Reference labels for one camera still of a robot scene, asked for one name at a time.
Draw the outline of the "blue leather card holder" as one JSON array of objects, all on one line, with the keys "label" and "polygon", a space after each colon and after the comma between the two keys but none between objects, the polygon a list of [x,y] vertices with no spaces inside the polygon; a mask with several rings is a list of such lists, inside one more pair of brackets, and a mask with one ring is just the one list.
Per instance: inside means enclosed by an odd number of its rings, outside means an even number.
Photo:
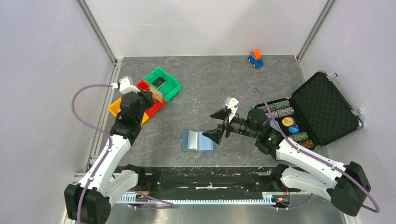
[{"label": "blue leather card holder", "polygon": [[215,142],[205,137],[203,132],[184,131],[182,137],[177,136],[177,141],[182,144],[182,151],[184,152],[211,152],[216,150]]}]

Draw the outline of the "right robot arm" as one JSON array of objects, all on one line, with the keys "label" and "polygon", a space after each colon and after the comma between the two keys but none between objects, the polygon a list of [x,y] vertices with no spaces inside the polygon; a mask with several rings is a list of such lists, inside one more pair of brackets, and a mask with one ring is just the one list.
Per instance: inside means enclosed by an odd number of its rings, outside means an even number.
[{"label": "right robot arm", "polygon": [[363,167],[325,158],[292,140],[271,127],[270,119],[262,109],[253,108],[246,119],[241,119],[230,109],[221,109],[211,115],[220,119],[217,128],[203,135],[219,144],[223,136],[236,133],[256,140],[255,146],[264,154],[292,163],[296,170],[281,164],[270,177],[275,190],[300,189],[329,200],[339,211],[357,216],[368,197],[371,186]]}]

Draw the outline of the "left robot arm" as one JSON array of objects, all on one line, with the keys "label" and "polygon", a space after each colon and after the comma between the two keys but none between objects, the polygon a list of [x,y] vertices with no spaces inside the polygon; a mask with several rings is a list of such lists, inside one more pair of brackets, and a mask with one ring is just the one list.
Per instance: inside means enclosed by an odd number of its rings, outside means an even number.
[{"label": "left robot arm", "polygon": [[127,168],[114,180],[113,172],[141,131],[144,113],[155,104],[153,93],[140,88],[121,97],[120,110],[115,117],[104,149],[95,163],[77,184],[64,191],[66,214],[78,224],[104,224],[116,201],[129,189],[143,189],[145,175]]}]

